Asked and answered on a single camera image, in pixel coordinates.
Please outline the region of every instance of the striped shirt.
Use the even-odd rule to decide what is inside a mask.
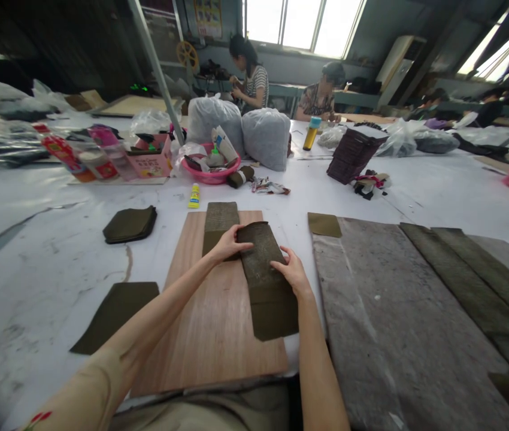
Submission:
[[[256,89],[258,88],[265,89],[265,94],[262,97],[261,108],[266,108],[266,105],[268,104],[268,75],[266,74],[266,69],[260,65],[254,69],[253,75],[250,78],[245,78],[244,94],[250,98],[256,99]],[[253,109],[255,109],[255,107],[243,102],[241,112],[244,115]]]

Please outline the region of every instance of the floral top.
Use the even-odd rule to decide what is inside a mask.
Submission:
[[[304,110],[305,115],[316,117],[324,113],[334,115],[334,94],[323,98],[322,103],[319,104],[319,84],[312,84],[304,89],[298,107]]]

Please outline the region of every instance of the window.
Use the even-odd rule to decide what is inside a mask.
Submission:
[[[498,20],[496,25],[490,30],[490,32],[486,35],[484,40],[478,45],[478,47],[474,50],[472,55],[466,60],[466,63],[464,63],[464,66],[460,68],[458,73],[467,75],[472,70],[474,70],[474,65],[482,52],[486,49],[488,46],[488,43],[490,43],[490,40],[494,37],[496,34],[496,31],[500,27],[500,24],[504,21],[506,18],[506,15],[508,14],[508,11],[502,15],[502,17]],[[484,78],[486,81],[492,81],[496,82],[500,78],[504,76],[504,73],[506,72],[506,68],[509,65],[509,40],[487,61],[482,64],[478,68],[478,74],[476,76],[480,78]]]
[[[243,29],[253,41],[346,57],[366,0],[243,0]]]

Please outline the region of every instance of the yellow wheel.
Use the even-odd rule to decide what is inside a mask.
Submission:
[[[182,41],[177,44],[177,58],[179,63],[187,67],[187,60],[189,60],[190,67],[193,72],[196,72],[199,68],[199,55],[193,45],[187,41]]]

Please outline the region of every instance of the pink box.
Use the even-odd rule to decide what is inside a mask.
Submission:
[[[171,175],[171,137],[168,133],[158,133],[154,136],[153,146],[158,150],[162,146],[160,154],[141,154],[135,151],[128,152],[131,165],[140,178],[168,177]],[[149,144],[139,139],[136,148],[148,150]]]

